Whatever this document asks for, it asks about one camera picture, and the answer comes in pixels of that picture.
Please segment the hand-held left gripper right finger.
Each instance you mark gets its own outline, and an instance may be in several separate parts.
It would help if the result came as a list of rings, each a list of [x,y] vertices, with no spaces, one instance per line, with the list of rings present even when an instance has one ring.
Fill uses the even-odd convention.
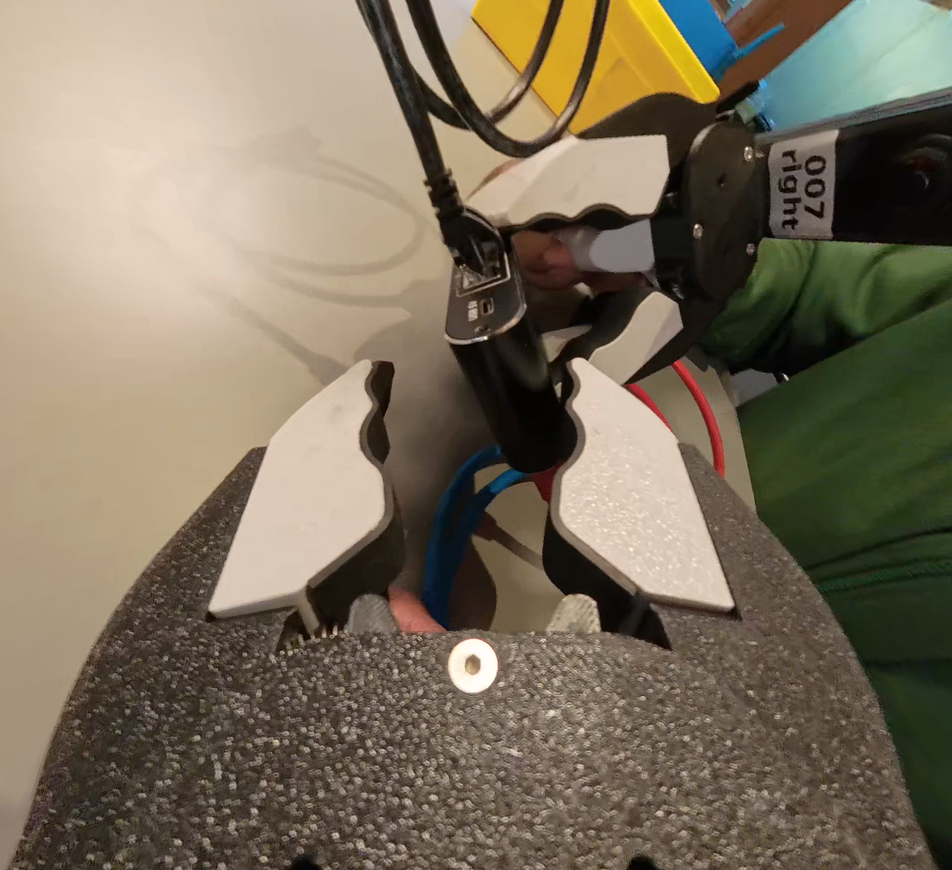
[[[575,446],[554,476],[544,572],[566,595],[589,597],[603,622],[646,607],[728,615],[730,585],[665,424],[588,361],[566,367]]]

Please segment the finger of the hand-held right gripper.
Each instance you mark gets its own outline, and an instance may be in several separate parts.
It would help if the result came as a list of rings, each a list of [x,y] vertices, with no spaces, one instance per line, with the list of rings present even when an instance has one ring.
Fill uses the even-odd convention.
[[[573,324],[545,332],[541,340],[557,379],[564,364],[583,359],[626,384],[682,329],[674,300],[654,289],[628,289],[589,298]]]
[[[664,135],[569,136],[504,169],[468,204],[501,234],[553,232],[582,272],[649,274],[669,174]]]

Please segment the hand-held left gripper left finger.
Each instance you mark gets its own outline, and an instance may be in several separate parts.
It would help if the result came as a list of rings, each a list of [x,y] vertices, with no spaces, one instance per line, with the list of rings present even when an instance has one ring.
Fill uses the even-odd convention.
[[[387,361],[354,364],[272,436],[210,616],[292,609],[304,623],[346,623],[358,598],[387,593],[406,560],[386,469],[394,375]]]

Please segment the yellow plastic bin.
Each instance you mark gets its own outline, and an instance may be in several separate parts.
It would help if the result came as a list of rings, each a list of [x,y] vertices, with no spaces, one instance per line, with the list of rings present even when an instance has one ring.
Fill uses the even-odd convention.
[[[474,23],[522,71],[550,0],[477,0]],[[554,113],[564,109],[589,41],[595,0],[565,0],[533,91]],[[659,0],[611,0],[589,88],[570,130],[579,133],[635,101],[676,93],[698,103],[720,91]]]

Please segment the black ethernet port adapter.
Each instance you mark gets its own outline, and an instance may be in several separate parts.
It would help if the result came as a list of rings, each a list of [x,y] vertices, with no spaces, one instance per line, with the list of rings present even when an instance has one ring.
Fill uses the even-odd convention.
[[[453,257],[445,336],[508,464],[536,474],[561,463],[575,434],[530,316],[514,253],[470,208],[441,221]]]

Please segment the person's right forearm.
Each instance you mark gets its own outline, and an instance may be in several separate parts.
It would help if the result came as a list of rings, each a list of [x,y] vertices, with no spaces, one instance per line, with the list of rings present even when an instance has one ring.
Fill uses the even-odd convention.
[[[699,345],[734,373],[792,377],[950,298],[949,247],[767,239]]]

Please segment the person's right hand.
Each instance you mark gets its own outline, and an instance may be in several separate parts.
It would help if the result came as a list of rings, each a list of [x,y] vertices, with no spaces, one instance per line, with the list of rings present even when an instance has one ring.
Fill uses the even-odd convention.
[[[510,239],[518,268],[540,290],[568,290],[592,286],[592,273],[578,269],[566,245],[553,232],[524,231]]]

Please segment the person's left hand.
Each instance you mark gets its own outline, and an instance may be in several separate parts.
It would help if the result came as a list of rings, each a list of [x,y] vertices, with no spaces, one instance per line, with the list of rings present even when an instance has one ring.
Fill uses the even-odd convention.
[[[392,585],[387,591],[390,612],[396,625],[408,634],[438,634],[444,626],[425,608],[422,601],[410,591]]]

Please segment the person's green clothing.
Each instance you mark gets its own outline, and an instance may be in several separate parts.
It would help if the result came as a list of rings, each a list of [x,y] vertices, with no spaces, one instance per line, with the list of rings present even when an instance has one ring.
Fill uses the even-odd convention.
[[[950,302],[780,325],[743,356],[790,377],[741,410],[757,507],[851,641],[950,868]]]

